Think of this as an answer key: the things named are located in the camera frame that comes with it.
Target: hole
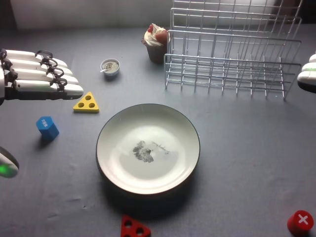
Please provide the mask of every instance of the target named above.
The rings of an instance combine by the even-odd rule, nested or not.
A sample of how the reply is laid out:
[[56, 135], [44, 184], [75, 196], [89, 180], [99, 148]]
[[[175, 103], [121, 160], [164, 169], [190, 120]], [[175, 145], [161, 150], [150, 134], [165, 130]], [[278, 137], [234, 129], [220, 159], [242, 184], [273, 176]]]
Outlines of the hole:
[[127, 221], [125, 221], [124, 226], [125, 226], [126, 228], [131, 228], [131, 227], [132, 227], [132, 222], [129, 221], [129, 220], [127, 220]]
[[143, 235], [143, 233], [144, 233], [143, 228], [138, 227], [138, 228], [136, 229], [136, 233], [137, 233], [138, 236]]

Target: red round object with white x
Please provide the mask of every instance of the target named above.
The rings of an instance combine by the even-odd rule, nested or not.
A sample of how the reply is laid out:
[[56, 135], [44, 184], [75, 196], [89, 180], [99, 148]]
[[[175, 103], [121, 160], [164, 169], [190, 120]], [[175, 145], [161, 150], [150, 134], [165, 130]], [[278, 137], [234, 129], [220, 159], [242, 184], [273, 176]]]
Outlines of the red round object with white x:
[[313, 227], [314, 220], [307, 211], [299, 210], [287, 221], [289, 231], [296, 237], [302, 237]]

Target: round ceramic plate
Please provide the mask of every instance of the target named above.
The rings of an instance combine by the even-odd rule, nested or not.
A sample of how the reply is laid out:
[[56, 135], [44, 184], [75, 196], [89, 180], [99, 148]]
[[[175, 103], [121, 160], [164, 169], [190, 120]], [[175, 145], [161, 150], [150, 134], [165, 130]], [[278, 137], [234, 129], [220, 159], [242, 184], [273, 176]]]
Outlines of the round ceramic plate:
[[128, 192], [152, 195], [181, 184], [199, 157], [197, 131], [180, 112], [142, 104], [113, 116], [100, 132], [100, 172]]

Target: blue hexagonal prism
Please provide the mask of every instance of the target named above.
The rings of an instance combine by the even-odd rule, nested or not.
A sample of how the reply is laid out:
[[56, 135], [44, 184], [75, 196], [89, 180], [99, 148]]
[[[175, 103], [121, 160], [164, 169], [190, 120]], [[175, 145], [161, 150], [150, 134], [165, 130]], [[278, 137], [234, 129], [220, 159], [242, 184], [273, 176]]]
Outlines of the blue hexagonal prism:
[[40, 117], [36, 122], [36, 127], [38, 127], [42, 137], [48, 141], [54, 140], [59, 134], [59, 131], [50, 116]]

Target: metal dish rack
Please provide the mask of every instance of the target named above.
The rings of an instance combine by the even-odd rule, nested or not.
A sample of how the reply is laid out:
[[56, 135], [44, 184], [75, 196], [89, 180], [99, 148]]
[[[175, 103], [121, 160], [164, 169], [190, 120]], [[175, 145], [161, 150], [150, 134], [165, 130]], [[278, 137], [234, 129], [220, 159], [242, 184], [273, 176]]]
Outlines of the metal dish rack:
[[[294, 63], [301, 42], [294, 40], [301, 24], [298, 7], [274, 0], [174, 0], [168, 53], [169, 82], [282, 93], [285, 99], [301, 70]], [[294, 16], [282, 15], [294, 11]]]

